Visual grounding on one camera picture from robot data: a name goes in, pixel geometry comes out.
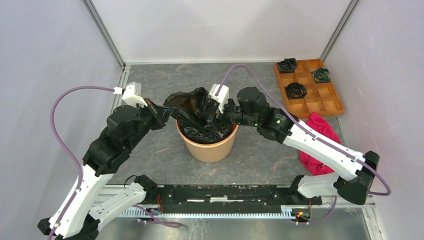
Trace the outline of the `pink red cloth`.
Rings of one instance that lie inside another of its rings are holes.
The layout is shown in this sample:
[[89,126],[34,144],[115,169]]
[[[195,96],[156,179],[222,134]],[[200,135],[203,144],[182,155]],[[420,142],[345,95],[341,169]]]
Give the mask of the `pink red cloth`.
[[[307,121],[305,122],[310,128],[317,131],[319,134],[322,134],[325,137],[328,137],[332,141],[340,144],[340,138],[330,126],[330,124],[324,120],[317,112],[311,114]],[[326,165],[327,157],[324,157],[322,153],[323,149],[327,149],[328,147],[323,148],[323,144],[317,145],[317,147],[313,150],[313,154],[309,155],[309,153],[305,153],[299,150],[299,160],[303,164],[303,166],[311,173],[313,176],[326,175],[334,173],[335,171]]]

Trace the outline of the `aluminium corner post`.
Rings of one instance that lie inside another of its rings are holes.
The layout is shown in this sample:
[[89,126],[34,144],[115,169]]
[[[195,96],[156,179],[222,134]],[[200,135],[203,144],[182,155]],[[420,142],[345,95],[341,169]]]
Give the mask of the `aluminium corner post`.
[[110,50],[115,61],[122,69],[124,69],[126,67],[126,63],[121,54],[119,53],[119,50],[116,44],[114,43],[109,31],[107,30],[107,27],[104,21],[102,20],[94,2],[92,0],[82,0],[82,3],[84,4],[88,14],[92,18],[97,30],[99,31],[101,37],[106,43],[106,46]]
[[348,24],[351,16],[353,15],[354,11],[358,7],[360,0],[350,0],[346,9],[344,10],[340,20],[338,21],[336,27],[334,28],[327,44],[325,45],[321,55],[320,59],[324,62],[328,56],[330,55],[330,52],[332,51],[334,45],[336,44],[337,40],[339,39],[340,35],[342,34],[344,28]]

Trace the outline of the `left aluminium corner post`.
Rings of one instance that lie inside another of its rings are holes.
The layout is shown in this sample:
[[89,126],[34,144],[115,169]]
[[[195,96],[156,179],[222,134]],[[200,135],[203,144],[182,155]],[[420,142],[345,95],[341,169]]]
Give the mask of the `left aluminium corner post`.
[[124,69],[126,67],[126,63],[121,54],[119,53],[119,50],[116,44],[114,43],[109,31],[107,30],[107,27],[104,21],[102,20],[94,2],[92,0],[82,0],[82,3],[84,4],[88,14],[92,18],[97,30],[99,31],[101,37],[106,43],[106,46],[110,50],[115,61],[122,69]]

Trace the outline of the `black plastic trash bag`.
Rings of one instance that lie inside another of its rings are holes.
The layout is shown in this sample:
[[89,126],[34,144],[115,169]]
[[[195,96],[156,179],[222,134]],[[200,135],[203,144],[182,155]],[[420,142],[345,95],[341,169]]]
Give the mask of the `black plastic trash bag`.
[[171,110],[171,116],[179,121],[179,130],[190,141],[198,144],[215,144],[233,132],[233,125],[218,122],[216,130],[207,128],[207,107],[209,92],[204,87],[198,87],[189,92],[178,91],[170,94],[163,106]]

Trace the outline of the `dark bag roll blue-green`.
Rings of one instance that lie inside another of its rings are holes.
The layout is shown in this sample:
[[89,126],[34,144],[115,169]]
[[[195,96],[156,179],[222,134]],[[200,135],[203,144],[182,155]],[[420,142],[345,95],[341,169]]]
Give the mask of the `dark bag roll blue-green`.
[[331,81],[331,74],[330,71],[325,67],[317,68],[312,73],[312,77],[315,81],[315,83],[329,83]]

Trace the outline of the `orange plastic trash bin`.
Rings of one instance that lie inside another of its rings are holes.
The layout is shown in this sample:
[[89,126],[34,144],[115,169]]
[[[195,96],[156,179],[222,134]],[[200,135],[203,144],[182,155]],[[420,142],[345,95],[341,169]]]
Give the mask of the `orange plastic trash bin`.
[[180,131],[180,122],[176,120],[177,130],[191,155],[204,163],[215,163],[223,160],[232,150],[238,126],[234,123],[233,132],[224,140],[213,144],[199,144],[189,140]]

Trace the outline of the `black bag roll middle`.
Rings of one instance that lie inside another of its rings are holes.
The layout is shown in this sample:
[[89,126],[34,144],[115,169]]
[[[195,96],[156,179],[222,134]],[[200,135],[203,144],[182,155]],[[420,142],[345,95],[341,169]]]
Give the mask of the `black bag roll middle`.
[[303,99],[308,91],[306,87],[298,82],[292,82],[285,87],[285,93],[289,100]]

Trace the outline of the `right aluminium corner post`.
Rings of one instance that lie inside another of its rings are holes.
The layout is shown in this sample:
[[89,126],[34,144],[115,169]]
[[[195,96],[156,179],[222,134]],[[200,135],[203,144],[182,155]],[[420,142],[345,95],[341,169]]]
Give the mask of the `right aluminium corner post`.
[[332,51],[334,45],[336,44],[337,40],[339,39],[340,35],[342,34],[344,28],[348,24],[351,16],[353,15],[354,11],[358,7],[360,0],[350,0],[346,9],[344,10],[340,20],[338,21],[336,27],[334,28],[327,44],[325,45],[321,55],[320,59],[324,62],[328,56],[330,55],[330,52]]

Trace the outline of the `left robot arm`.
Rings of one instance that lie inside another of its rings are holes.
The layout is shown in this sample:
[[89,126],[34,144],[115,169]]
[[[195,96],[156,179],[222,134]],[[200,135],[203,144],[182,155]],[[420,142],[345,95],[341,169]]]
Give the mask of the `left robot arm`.
[[94,240],[108,223],[131,206],[153,203],[157,184],[143,174],[114,197],[93,206],[100,191],[130,158],[137,144],[149,131],[165,127],[170,115],[169,108],[157,106],[149,99],[145,105],[117,107],[83,157],[82,182],[75,182],[76,189],[66,197],[73,198],[72,203],[64,202],[55,215],[41,219],[38,229],[57,240]]

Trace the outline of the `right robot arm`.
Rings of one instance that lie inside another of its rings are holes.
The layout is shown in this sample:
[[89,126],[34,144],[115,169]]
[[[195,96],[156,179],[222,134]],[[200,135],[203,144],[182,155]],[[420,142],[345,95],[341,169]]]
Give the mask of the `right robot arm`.
[[288,111],[271,107],[254,86],[238,92],[238,104],[229,97],[225,85],[214,84],[207,98],[205,128],[219,137],[224,134],[225,124],[254,127],[265,139],[293,147],[333,170],[316,176],[297,176],[288,191],[293,203],[338,195],[352,204],[365,204],[380,161],[377,153],[347,148],[318,133]]

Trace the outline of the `orange compartment tray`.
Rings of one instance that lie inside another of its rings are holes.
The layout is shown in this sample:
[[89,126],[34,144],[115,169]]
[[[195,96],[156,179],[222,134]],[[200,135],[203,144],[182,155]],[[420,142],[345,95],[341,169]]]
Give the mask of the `orange compartment tray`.
[[[293,73],[279,73],[277,62],[273,66],[285,108],[301,119],[306,119],[313,113],[322,117],[340,116],[345,111],[331,80],[327,83],[315,83],[312,72],[318,68],[326,68],[320,58],[297,60],[297,68]],[[285,87],[290,83],[304,85],[307,95],[301,99],[288,99]]]

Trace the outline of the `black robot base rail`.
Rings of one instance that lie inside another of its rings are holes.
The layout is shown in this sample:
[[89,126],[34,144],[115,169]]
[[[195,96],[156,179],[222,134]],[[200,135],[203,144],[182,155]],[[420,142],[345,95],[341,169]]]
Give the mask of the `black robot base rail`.
[[142,205],[160,207],[162,214],[280,214],[281,207],[309,207],[321,197],[306,198],[286,185],[164,184],[146,175],[134,179],[147,191]]

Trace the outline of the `black bag roll top-left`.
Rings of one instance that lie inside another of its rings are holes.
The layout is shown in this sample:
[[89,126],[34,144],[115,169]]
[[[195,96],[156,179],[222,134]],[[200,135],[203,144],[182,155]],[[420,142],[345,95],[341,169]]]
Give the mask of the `black bag roll top-left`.
[[294,73],[298,66],[298,62],[296,58],[285,58],[278,62],[276,66],[280,74]]

